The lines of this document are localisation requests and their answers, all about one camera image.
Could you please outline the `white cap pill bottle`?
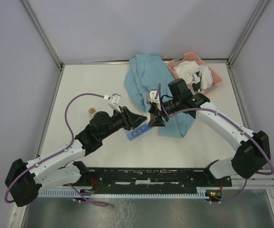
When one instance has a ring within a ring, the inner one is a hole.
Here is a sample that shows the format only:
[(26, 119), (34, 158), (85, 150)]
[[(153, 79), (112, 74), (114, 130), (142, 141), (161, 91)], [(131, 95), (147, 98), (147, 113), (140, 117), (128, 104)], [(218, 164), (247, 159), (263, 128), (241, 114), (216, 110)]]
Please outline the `white cap pill bottle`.
[(144, 113), (144, 117), (146, 117), (146, 123), (148, 124), (151, 121), (151, 113), (147, 112)]

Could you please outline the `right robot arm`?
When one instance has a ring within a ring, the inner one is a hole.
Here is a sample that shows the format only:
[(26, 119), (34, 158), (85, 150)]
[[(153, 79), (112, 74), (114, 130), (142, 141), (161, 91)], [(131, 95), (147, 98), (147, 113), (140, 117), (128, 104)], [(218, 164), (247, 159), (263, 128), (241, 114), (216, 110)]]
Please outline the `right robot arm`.
[(161, 90), (147, 94), (148, 125), (165, 126), (166, 122), (177, 114), (188, 114), (223, 137), (235, 150), (235, 155), (224, 160), (217, 160), (208, 165), (203, 180), (214, 186), (225, 176), (239, 175), (244, 179), (254, 174), (265, 175), (261, 169), (269, 165), (270, 174), (274, 173), (268, 135), (247, 129), (223, 114), (208, 97), (202, 93), (192, 94), (183, 79), (176, 79), (168, 84), (171, 95), (163, 101)]

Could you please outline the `blue weekly pill organizer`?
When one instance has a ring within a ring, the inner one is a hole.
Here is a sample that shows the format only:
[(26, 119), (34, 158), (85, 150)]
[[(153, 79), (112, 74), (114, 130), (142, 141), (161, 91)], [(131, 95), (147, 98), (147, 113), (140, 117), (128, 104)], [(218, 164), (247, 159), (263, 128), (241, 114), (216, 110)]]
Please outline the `blue weekly pill organizer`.
[(145, 134), (146, 132), (148, 132), (151, 129), (152, 129), (152, 127), (149, 127), (148, 124), (143, 124), (134, 130), (130, 130), (130, 131), (125, 130), (125, 133), (126, 133), (127, 138), (130, 141), (132, 141), (132, 140), (138, 138), (139, 136)]

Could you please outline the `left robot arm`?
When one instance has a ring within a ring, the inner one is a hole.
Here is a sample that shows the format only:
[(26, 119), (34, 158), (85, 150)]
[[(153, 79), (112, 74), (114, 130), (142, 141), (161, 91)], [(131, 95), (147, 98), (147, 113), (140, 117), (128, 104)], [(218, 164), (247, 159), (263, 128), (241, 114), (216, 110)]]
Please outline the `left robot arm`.
[(26, 206), (51, 183), (55, 186), (75, 182), (86, 185), (90, 180), (88, 171), (76, 165), (67, 171), (64, 165), (93, 153), (103, 145), (105, 138), (118, 130), (134, 130), (148, 120), (149, 113), (135, 114), (125, 106), (115, 110), (112, 116), (107, 112), (97, 112), (85, 129), (57, 152), (26, 162), (15, 160), (5, 179), (5, 202)]

